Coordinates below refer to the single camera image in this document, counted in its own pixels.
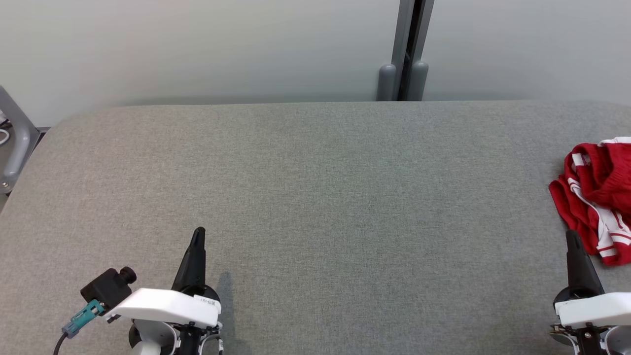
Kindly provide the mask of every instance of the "teal cable connector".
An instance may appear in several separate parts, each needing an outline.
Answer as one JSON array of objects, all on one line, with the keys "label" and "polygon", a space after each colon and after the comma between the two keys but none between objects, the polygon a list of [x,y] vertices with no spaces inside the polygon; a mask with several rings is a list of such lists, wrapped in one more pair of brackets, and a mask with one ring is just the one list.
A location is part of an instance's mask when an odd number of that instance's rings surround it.
[{"label": "teal cable connector", "polygon": [[101,306],[101,303],[96,299],[93,299],[79,313],[75,314],[74,317],[70,319],[70,322],[61,329],[61,332],[68,334],[68,339],[72,339],[79,333],[81,328],[104,311],[105,308]]}]

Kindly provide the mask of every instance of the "white stripe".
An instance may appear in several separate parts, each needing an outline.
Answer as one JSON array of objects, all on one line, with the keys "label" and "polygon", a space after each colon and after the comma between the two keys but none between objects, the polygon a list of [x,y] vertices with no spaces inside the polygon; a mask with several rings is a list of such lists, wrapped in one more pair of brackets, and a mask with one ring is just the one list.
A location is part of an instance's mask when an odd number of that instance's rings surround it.
[{"label": "white stripe", "polygon": [[592,204],[590,201],[583,197],[581,184],[578,181],[572,179],[571,177],[568,177],[567,183],[570,185],[571,192],[578,196],[578,198],[580,198],[581,201],[583,201],[587,206],[590,206],[594,211],[596,211],[596,214],[598,215],[598,245],[596,247],[604,248],[605,246],[612,245],[613,241],[611,240],[611,237],[608,233],[608,228],[603,221],[603,216],[600,213],[601,211],[596,208],[596,205]]},{"label": "white stripe", "polygon": [[631,137],[616,137],[612,140],[603,140],[598,145],[602,147],[605,143],[631,143]]},{"label": "white stripe", "polygon": [[618,251],[615,248],[612,248],[612,249],[599,251],[598,253],[600,253],[600,256],[602,256],[603,258],[606,258],[607,256],[617,255]]},{"label": "white stripe", "polygon": [[615,213],[615,214],[616,214],[616,216],[618,216],[618,220],[617,220],[617,222],[618,222],[618,223],[620,223],[620,225],[622,226],[622,230],[623,230],[623,231],[625,231],[625,232],[626,232],[626,231],[628,231],[628,230],[629,230],[629,227],[627,226],[627,224],[625,223],[625,221],[623,221],[623,220],[622,220],[622,215],[620,214],[620,212],[618,212],[618,211],[614,211],[613,213]]},{"label": "white stripe", "polygon": [[574,165],[576,166],[585,165],[583,161],[583,156],[581,153],[572,153],[572,160],[574,161]]},{"label": "white stripe", "polygon": [[629,239],[629,238],[625,238],[625,237],[621,237],[621,236],[616,236],[616,235],[613,235],[613,236],[611,236],[611,239],[612,239],[614,242],[616,242],[616,243],[622,243],[622,244],[624,244],[624,245],[629,245],[629,244],[631,244],[631,239]]}]

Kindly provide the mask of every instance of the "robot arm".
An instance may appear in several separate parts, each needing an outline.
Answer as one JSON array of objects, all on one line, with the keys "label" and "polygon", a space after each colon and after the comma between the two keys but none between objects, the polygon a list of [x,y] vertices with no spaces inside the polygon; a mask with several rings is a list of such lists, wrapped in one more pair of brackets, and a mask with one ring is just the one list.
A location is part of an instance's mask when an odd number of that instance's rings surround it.
[{"label": "robot arm", "polygon": [[88,306],[62,328],[55,354],[66,337],[71,339],[96,316],[103,316],[108,323],[120,317],[134,322],[129,332],[134,355],[200,355],[209,339],[217,339],[222,355],[221,303],[205,284],[205,234],[202,227],[193,233],[171,290],[140,288],[132,293],[128,284],[136,274],[128,267],[120,273],[109,269],[89,283],[81,290]]},{"label": "robot arm", "polygon": [[568,286],[554,307],[560,323],[551,335],[580,355],[614,355],[631,351],[631,293],[605,293],[576,231],[566,233]]}]

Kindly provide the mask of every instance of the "gray metal bracket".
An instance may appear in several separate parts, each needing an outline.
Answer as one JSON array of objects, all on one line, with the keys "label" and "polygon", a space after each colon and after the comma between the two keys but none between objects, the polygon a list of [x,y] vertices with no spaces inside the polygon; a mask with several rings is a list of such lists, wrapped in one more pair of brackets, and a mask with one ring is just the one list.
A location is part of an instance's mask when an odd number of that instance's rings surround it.
[{"label": "gray metal bracket", "polygon": [[0,111],[13,125],[13,151],[0,176],[0,193],[9,193],[13,190],[24,164],[35,149],[40,132],[2,86],[0,86]]},{"label": "gray metal bracket", "polygon": [[397,67],[393,100],[399,100],[399,87],[401,86],[401,77],[406,59],[406,46],[410,26],[412,25],[414,3],[414,0],[400,0],[399,2],[399,14],[394,30],[394,45],[392,47],[392,63]]},{"label": "gray metal bracket", "polygon": [[384,64],[379,68],[379,81],[377,82],[377,101],[394,100],[394,84],[396,82],[396,67],[393,64]]},{"label": "gray metal bracket", "polygon": [[408,87],[408,101],[423,101],[423,90],[429,65],[418,61],[410,69],[410,86]]}]

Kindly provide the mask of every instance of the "metal frame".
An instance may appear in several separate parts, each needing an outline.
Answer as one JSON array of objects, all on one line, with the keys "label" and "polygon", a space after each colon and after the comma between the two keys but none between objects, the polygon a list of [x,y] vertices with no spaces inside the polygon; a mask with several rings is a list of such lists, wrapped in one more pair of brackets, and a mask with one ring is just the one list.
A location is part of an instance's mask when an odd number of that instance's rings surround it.
[{"label": "metal frame", "polygon": [[421,101],[428,65],[421,61],[434,0],[401,0],[392,64],[379,70],[378,101]]},{"label": "metal frame", "polygon": [[13,125],[13,151],[0,176],[0,193],[9,193],[13,190],[24,164],[35,149],[41,132],[2,86],[0,86],[0,111]]}]

